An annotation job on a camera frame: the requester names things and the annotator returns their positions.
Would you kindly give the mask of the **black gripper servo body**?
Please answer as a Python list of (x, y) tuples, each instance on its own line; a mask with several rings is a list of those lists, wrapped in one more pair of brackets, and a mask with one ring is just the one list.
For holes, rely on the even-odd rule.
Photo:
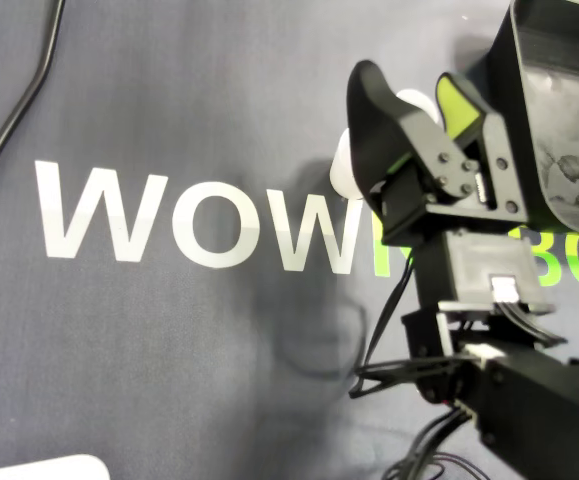
[(390, 246), (439, 232), (505, 233), (527, 220), (502, 117), (486, 114), (452, 139), (423, 112), (389, 121), (368, 142), (368, 203)]

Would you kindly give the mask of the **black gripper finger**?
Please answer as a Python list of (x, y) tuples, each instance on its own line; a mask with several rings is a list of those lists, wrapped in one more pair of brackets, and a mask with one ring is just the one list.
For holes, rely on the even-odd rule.
[(425, 111), (398, 98), (372, 61), (353, 68), (346, 109), (352, 170), (367, 202), (377, 203), (407, 166), (420, 173), (425, 192), (448, 203), (475, 192), (458, 145)]
[(444, 72), (436, 84), (436, 100), (449, 138), (461, 149), (484, 145), (484, 124), (492, 108), (470, 80)]

